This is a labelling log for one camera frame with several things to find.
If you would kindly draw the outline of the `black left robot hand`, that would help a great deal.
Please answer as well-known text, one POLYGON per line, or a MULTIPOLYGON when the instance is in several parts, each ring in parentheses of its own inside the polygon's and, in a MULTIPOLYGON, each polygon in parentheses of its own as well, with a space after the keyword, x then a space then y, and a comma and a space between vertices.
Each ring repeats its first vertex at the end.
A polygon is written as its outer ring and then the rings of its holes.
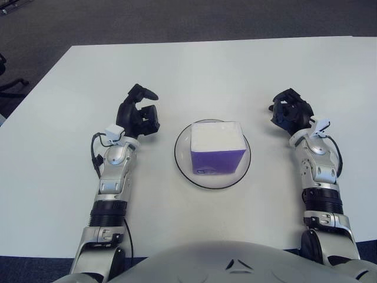
POLYGON ((155 105, 142 107, 139 110, 136 108, 136 104, 145 98, 156 101, 158 95, 139 84, 135 84, 118 108, 116 125, 124 129, 127 137, 138 139, 140 135, 154 134, 160 128, 155 105))

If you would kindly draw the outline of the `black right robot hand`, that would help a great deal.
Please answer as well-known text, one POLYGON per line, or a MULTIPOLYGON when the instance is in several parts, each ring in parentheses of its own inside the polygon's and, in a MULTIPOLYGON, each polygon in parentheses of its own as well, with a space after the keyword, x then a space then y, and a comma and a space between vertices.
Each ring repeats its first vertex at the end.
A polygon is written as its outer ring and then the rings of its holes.
POLYGON ((292 88, 276 95, 269 111, 273 113, 271 122, 291 136, 299 130, 310 128, 310 119, 314 116, 310 104, 292 88))

